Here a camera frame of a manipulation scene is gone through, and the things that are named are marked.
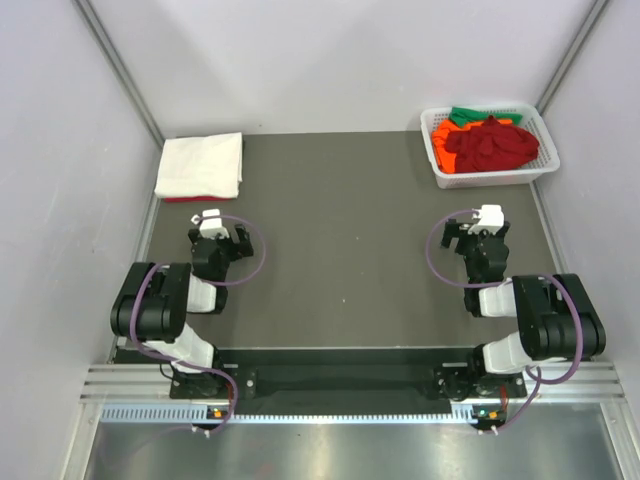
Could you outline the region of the dark red t shirt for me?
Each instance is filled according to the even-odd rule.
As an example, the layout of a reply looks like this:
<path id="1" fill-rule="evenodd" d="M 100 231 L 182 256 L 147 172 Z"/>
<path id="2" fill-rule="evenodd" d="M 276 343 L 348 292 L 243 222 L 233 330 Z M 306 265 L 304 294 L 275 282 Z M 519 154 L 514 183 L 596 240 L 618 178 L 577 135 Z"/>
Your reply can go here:
<path id="1" fill-rule="evenodd" d="M 449 133 L 444 151 L 453 156 L 456 174 L 514 170 L 535 160 L 539 141 L 512 121 L 489 116 Z"/>

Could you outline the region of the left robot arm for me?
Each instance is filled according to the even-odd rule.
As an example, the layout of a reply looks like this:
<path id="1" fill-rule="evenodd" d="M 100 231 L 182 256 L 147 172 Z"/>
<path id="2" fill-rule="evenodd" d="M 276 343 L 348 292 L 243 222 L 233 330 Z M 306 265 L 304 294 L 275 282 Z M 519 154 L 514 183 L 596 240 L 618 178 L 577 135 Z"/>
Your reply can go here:
<path id="1" fill-rule="evenodd" d="M 174 398 L 233 394 L 217 347 L 195 332 L 187 316 L 218 315 L 225 309 L 231 264 L 254 255 L 246 227 L 237 223 L 234 230 L 230 234 L 223 226 L 191 229 L 187 263 L 132 264 L 111 309 L 114 335 L 138 342 L 169 366 L 161 373 L 172 382 Z"/>

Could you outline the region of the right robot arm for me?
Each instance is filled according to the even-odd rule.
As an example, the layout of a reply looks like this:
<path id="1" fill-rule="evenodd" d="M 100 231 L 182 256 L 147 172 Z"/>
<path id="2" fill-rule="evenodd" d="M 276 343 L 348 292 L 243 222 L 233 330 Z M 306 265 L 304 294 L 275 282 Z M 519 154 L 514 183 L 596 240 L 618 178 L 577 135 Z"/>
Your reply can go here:
<path id="1" fill-rule="evenodd" d="M 515 332 L 474 347 L 463 367 L 436 369 L 440 394 L 452 401 L 497 397 L 502 402 L 524 398 L 525 381 L 545 384 L 539 367 L 569 362 L 553 378 L 562 383 L 579 364 L 603 353 L 604 326 L 576 274 L 506 276 L 509 224 L 483 225 L 445 218 L 436 225 L 439 245 L 462 258 L 466 280 L 460 284 L 465 310 L 478 319 L 511 318 Z"/>

